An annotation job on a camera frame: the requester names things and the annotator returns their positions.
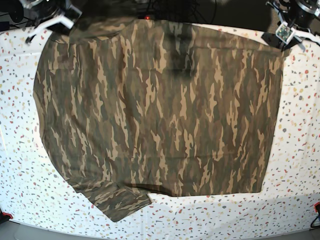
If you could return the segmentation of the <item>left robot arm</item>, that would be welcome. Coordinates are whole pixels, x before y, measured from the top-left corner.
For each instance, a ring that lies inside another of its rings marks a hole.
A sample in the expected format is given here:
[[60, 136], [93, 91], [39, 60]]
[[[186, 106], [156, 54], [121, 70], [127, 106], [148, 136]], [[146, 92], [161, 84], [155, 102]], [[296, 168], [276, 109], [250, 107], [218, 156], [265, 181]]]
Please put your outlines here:
[[281, 51], [297, 45], [306, 51], [303, 41], [320, 44], [320, 35], [310, 28], [314, 20], [320, 19], [318, 0], [268, 0], [265, 4], [272, 7], [279, 17], [275, 33], [265, 32], [261, 36], [267, 45]]

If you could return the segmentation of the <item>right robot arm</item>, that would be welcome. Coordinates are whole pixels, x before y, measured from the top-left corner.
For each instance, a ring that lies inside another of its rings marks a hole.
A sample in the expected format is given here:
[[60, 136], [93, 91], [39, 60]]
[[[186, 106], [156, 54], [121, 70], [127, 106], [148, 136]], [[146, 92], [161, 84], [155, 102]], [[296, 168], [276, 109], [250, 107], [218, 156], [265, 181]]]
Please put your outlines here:
[[35, 26], [28, 32], [26, 44], [43, 30], [55, 25], [70, 30], [83, 14], [81, 8], [71, 0], [22, 0], [21, 4], [35, 14]]

